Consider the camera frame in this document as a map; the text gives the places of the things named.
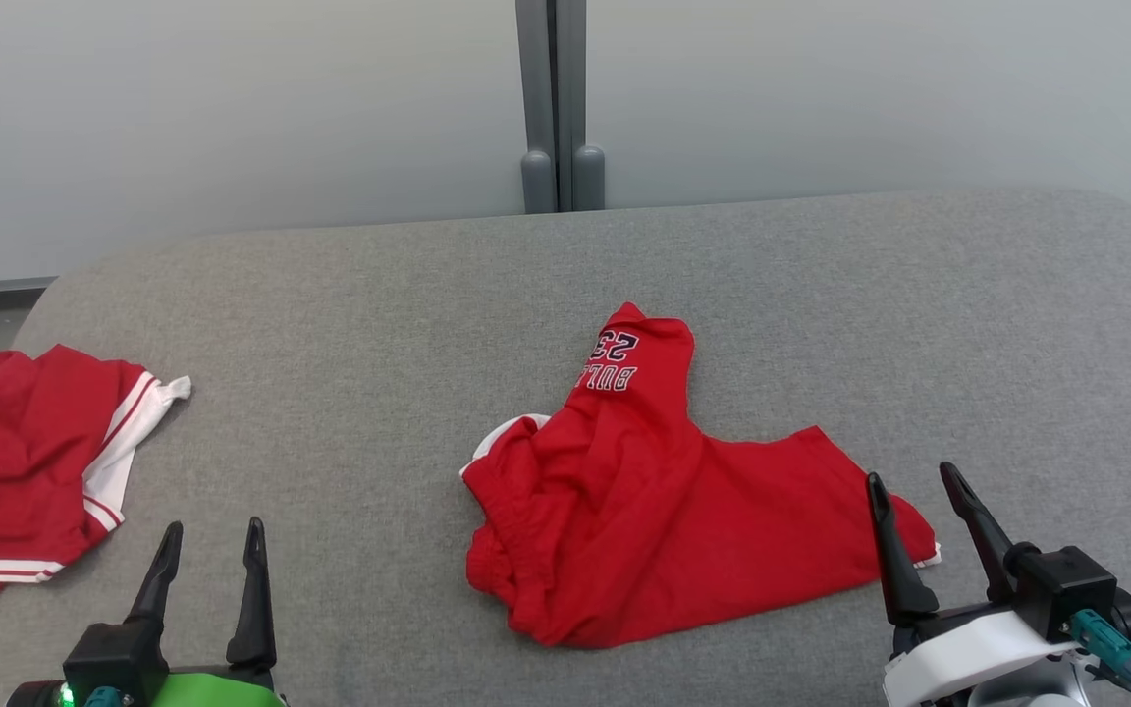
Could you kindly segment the red shorts with white trim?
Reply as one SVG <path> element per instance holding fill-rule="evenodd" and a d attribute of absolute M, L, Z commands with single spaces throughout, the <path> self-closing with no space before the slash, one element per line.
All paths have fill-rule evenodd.
<path fill-rule="evenodd" d="M 688 415 L 694 335 L 628 301 L 563 406 L 463 467 L 465 574 L 547 647 L 612 648 L 877 581 L 867 475 L 820 428 L 722 440 Z"/>

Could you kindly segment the red jersey with white trim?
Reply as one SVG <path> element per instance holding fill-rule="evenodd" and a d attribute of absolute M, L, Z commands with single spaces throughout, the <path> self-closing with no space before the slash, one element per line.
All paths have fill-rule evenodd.
<path fill-rule="evenodd" d="M 192 388 L 62 345 L 0 351 L 0 592 L 50 580 L 126 523 L 135 452 Z"/>

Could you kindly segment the grey fabric sofa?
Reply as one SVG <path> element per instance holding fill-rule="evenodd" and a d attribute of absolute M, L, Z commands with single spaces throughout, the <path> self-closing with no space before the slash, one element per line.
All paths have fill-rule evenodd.
<path fill-rule="evenodd" d="M 853 195 L 180 239 L 53 283 L 15 345 L 189 376 L 135 457 L 126 526 L 0 595 L 0 707 L 126 617 L 185 527 L 163 653 L 215 664 L 264 518 L 291 707 L 884 706 L 879 587 L 606 652 L 508 630 L 463 564 L 459 469 L 549 413 L 633 301 L 694 331 L 706 433 L 821 426 L 925 515 L 924 578 L 983 600 L 938 474 L 1015 540 L 1082 548 L 1131 592 L 1131 205 L 1083 190 Z"/>

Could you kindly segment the grey partition post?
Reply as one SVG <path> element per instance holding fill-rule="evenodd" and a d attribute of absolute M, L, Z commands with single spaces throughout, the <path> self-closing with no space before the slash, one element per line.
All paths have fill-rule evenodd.
<path fill-rule="evenodd" d="M 513 0 L 528 214 L 605 209 L 605 152 L 587 138 L 587 3 Z"/>

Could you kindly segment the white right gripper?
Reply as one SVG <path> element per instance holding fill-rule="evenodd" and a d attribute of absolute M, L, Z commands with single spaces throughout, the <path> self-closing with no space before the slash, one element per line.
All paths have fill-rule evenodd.
<path fill-rule="evenodd" d="M 977 550 L 988 601 L 1015 600 L 1008 534 L 952 462 L 940 462 L 939 472 Z M 888 707 L 1080 707 L 1074 644 L 1042 639 L 1015 610 L 979 604 L 936 613 L 936 595 L 920 580 L 896 529 L 892 495 L 877 473 L 866 483 L 886 618 L 893 626 L 883 678 Z"/>

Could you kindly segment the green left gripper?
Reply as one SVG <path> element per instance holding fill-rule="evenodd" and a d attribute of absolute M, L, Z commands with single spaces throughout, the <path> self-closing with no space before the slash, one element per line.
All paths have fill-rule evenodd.
<path fill-rule="evenodd" d="M 126 623 L 162 624 L 169 590 L 183 554 L 184 525 L 169 523 L 135 596 Z M 242 566 L 245 569 L 238 626 L 226 644 L 226 664 L 171 672 L 147 707 L 290 707 L 275 688 L 277 666 L 271 580 L 264 519 L 248 520 Z"/>

